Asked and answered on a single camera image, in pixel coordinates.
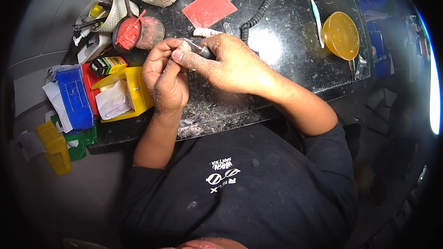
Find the orange bowl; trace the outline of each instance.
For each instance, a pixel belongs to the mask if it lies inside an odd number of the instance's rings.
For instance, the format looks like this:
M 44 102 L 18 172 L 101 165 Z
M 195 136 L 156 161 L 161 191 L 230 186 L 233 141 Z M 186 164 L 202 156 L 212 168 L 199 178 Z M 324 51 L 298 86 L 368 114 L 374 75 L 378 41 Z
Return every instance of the orange bowl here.
M 323 39 L 329 50 L 345 60 L 353 60 L 360 49 L 357 26 L 343 12 L 335 12 L 323 25 Z

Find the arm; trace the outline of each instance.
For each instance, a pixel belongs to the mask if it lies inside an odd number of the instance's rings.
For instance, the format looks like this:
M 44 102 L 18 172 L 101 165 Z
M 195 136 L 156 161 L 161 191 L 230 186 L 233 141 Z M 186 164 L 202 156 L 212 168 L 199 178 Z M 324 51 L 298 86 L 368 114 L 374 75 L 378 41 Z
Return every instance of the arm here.
M 172 59 L 196 70 L 218 89 L 259 95 L 271 101 L 304 135 L 321 135 L 338 123 L 326 102 L 271 69 L 237 37 L 219 34 L 204 39 L 201 45 L 209 47 L 216 60 L 182 50 L 175 50 Z
M 172 156 L 182 110 L 189 97 L 186 70 L 170 60 L 176 48 L 191 49 L 184 41 L 166 39 L 152 48 L 143 64 L 143 79 L 156 111 L 137 145 L 133 166 L 164 169 Z

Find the yellow plastic organizer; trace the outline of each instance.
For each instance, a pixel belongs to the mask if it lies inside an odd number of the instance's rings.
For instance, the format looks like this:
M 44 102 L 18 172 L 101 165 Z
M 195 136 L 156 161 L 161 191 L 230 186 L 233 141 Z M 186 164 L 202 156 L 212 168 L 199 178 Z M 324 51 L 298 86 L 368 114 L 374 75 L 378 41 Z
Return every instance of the yellow plastic organizer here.
M 37 126 L 37 135 L 40 137 L 47 153 L 45 156 L 57 175 L 71 172 L 71 159 L 68 147 L 62 133 L 59 133 L 52 121 Z
M 103 78 L 91 86 L 91 90 L 95 90 L 111 85 L 118 80 L 126 80 L 126 84 L 128 85 L 129 97 L 134 109 L 114 117 L 113 119 L 102 119 L 100 120 L 102 123 L 137 117 L 144 113 L 147 109 L 154 106 L 152 97 L 149 95 L 147 87 L 141 76 L 141 71 L 142 67 L 125 68 Z

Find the forearm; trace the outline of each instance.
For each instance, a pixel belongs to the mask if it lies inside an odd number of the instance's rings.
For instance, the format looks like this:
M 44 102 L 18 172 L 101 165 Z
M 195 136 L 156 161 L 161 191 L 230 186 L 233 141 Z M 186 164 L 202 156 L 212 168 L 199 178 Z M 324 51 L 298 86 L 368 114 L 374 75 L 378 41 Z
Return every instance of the forearm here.
M 174 151 L 181 111 L 172 114 L 154 113 L 134 153 L 134 166 L 164 169 Z
M 277 72 L 259 95 L 271 101 L 303 135 L 324 134 L 338 123 L 336 113 L 325 101 Z

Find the toothbrush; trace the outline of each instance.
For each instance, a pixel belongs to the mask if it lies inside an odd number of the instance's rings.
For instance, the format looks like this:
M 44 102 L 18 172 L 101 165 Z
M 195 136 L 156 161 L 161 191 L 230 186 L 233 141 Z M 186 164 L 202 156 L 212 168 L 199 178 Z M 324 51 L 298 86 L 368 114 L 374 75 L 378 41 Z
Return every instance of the toothbrush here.
M 320 13 L 318 12 L 317 5 L 315 4 L 314 0 L 311 0 L 312 3 L 312 10 L 314 11 L 314 17 L 315 21 L 317 23 L 317 30 L 318 30 L 318 39 L 320 41 L 320 45 L 322 48 L 325 48 L 325 43 L 323 41 L 323 34 L 322 34 L 322 22 L 320 21 Z

